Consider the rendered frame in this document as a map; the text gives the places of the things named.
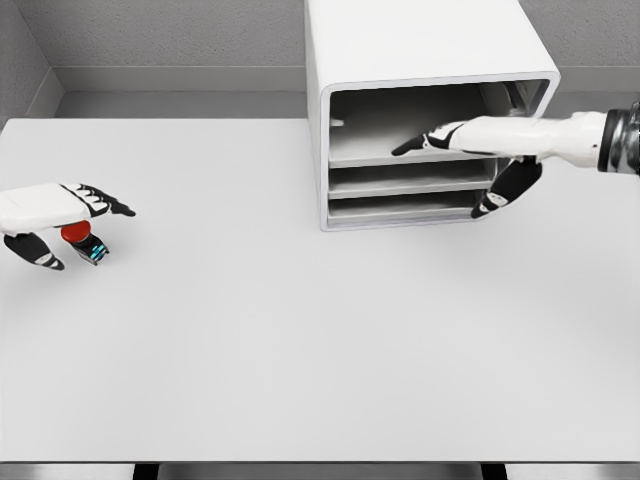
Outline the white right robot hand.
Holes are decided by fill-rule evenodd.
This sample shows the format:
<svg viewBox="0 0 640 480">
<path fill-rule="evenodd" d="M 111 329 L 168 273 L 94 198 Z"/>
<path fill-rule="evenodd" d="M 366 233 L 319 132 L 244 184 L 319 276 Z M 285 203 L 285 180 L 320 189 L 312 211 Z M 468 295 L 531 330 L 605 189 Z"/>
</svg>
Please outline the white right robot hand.
<svg viewBox="0 0 640 480">
<path fill-rule="evenodd" d="M 531 118 L 488 116 L 445 123 L 410 138 L 391 154 L 436 148 L 508 158 L 509 165 L 471 210 L 471 217 L 478 219 L 513 203 L 540 180 L 543 167 L 533 146 L 535 123 Z"/>
</svg>

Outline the red-knob black load switch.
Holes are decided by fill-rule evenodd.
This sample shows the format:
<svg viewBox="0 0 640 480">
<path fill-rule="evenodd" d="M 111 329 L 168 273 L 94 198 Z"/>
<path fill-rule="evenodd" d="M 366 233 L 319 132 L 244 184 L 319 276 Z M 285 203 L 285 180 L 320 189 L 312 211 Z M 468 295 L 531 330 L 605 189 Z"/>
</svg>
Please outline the red-knob black load switch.
<svg viewBox="0 0 640 480">
<path fill-rule="evenodd" d="M 104 242 L 92 233 L 91 224 L 87 220 L 62 226 L 60 234 L 81 258 L 94 266 L 97 266 L 109 253 Z"/>
</svg>

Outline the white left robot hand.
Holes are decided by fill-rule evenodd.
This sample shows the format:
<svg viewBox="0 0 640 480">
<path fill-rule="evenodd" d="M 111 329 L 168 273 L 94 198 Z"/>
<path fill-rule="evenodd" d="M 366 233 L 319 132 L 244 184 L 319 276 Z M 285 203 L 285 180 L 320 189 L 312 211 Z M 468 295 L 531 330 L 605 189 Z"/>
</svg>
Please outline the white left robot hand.
<svg viewBox="0 0 640 480">
<path fill-rule="evenodd" d="M 26 262 L 55 271 L 63 262 L 38 235 L 82 220 L 105 215 L 134 217 L 117 198 L 86 184 L 45 183 L 0 192 L 0 235 L 4 244 Z"/>
</svg>

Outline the white multi-storey storage cabinet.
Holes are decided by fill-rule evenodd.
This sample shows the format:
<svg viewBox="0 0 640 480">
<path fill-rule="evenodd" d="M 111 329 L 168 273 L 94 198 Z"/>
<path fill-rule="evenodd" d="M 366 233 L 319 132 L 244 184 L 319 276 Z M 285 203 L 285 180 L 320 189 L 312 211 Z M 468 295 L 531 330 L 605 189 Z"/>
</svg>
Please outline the white multi-storey storage cabinet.
<svg viewBox="0 0 640 480">
<path fill-rule="evenodd" d="M 478 116 L 542 115 L 560 73 L 519 0 L 303 0 L 321 227 L 466 221 L 507 166 L 408 139 Z"/>
</svg>

